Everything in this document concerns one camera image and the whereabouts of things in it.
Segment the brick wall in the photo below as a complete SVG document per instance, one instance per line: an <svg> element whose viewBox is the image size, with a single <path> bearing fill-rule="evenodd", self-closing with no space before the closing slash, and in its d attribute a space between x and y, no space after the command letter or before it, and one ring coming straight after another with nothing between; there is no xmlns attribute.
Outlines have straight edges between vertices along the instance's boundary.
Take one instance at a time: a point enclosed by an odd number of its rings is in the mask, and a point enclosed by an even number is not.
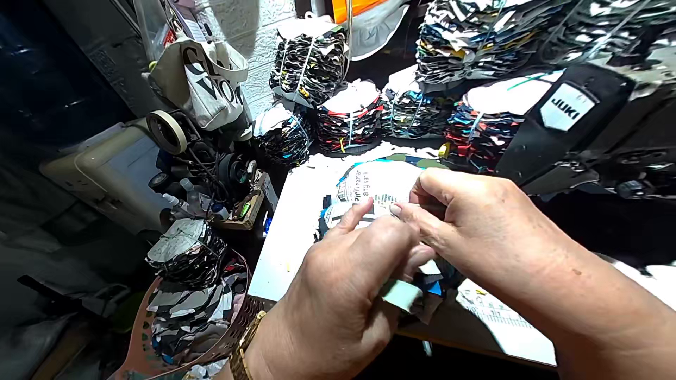
<svg viewBox="0 0 676 380"><path fill-rule="evenodd" d="M295 17L294 0L196 0L197 13L249 61L249 78L242 94L252 116L270 107L272 91L268 85L274 64L277 26Z"/></svg>

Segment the gold wristwatch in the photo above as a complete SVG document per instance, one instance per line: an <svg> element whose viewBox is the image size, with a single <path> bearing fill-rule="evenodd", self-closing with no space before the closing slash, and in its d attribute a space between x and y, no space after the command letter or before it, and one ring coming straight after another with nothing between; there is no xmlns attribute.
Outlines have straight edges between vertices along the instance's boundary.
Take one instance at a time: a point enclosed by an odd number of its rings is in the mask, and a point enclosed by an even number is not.
<svg viewBox="0 0 676 380"><path fill-rule="evenodd" d="M247 368L247 364L244 362L244 351L249 347L249 344L254 339L254 335L258 330L258 325L260 325L260 320L265 316L265 311L261 310L258 312L256 317L251 321L246 330L244 330L244 335L239 340L237 347L233 349L233 352L230 354L230 371L233 373L233 379L235 380L252 380L251 373Z"/></svg>

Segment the brown basket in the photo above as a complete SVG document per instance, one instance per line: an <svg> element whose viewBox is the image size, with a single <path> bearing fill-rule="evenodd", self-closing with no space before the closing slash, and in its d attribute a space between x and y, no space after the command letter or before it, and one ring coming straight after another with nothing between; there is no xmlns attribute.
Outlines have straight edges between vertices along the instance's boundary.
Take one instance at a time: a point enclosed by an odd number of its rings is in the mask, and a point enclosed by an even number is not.
<svg viewBox="0 0 676 380"><path fill-rule="evenodd" d="M249 279L247 277L247 290L249 289ZM115 374L116 380L129 379L181 379L183 373L195 364L205 364L226 358L237 345L237 342L244 334L247 326L256 317L259 311L263 310L263 303L255 300L248 294L244 295L242 306L237 313L234 321L231 323L228 331L211 347L207 352L192 362L177 366L167 364L159 356L155 355L150 343L152 336L151 325L155 318L154 312L146 311L150 295L160 286L162 278L158 277L148 288L143 297L139 311L134 320L131 340L129 342L129 351L124 364Z"/></svg>

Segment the masking tape roll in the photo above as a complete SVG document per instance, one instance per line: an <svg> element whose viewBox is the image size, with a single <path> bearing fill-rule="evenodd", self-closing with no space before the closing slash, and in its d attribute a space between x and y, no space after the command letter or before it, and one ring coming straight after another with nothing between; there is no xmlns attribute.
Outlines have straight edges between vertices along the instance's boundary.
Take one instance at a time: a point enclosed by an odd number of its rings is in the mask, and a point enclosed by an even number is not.
<svg viewBox="0 0 676 380"><path fill-rule="evenodd" d="M160 146L160 148L172 155L177 155L183 153L187 146L188 142L183 133L183 129L180 128L176 120L165 111L157 110L152 111L145 117L146 122L148 123L148 129L150 130L153 139ZM170 143L166 138L166 134L171 134L174 138L174 142Z"/></svg>

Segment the pile of fabric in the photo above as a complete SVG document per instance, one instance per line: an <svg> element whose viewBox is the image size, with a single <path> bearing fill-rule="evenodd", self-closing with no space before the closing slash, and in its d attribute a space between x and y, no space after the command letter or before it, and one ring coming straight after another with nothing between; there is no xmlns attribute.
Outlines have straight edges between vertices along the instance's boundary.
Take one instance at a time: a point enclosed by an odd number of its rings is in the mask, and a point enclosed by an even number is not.
<svg viewBox="0 0 676 380"><path fill-rule="evenodd" d="M253 135L270 161L296 167L308 160L310 123L305 112L294 112L302 107L282 100L256 118Z"/></svg>
<svg viewBox="0 0 676 380"><path fill-rule="evenodd" d="M434 0L420 25L418 79L497 78L526 63L571 0Z"/></svg>
<svg viewBox="0 0 676 380"><path fill-rule="evenodd" d="M226 333L238 313L246 265L204 220L191 219L177 220L146 260L163 277L147 306L155 313L152 347L168 364L195 360Z"/></svg>
<svg viewBox="0 0 676 380"><path fill-rule="evenodd" d="M285 22L277 34L270 88L306 107L324 103L345 76L345 29L324 18L307 18Z"/></svg>
<svg viewBox="0 0 676 380"><path fill-rule="evenodd" d="M443 86L418 82L415 70L416 66L411 66L389 76L381 93L381 126L394 137L441 137L455 100L446 95Z"/></svg>
<svg viewBox="0 0 676 380"><path fill-rule="evenodd" d="M563 24L550 31L543 50L543 58L550 62L629 53L642 34L656 40L653 49L674 46L676 4L670 0L582 0Z"/></svg>
<svg viewBox="0 0 676 380"><path fill-rule="evenodd" d="M477 172L493 172L526 119L563 71L536 73L471 89L448 119L446 139L453 149L446 159L469 163Z"/></svg>
<svg viewBox="0 0 676 380"><path fill-rule="evenodd" d="M357 153L374 147L381 136L383 105L373 82L355 80L317 107L315 131L324 152Z"/></svg>

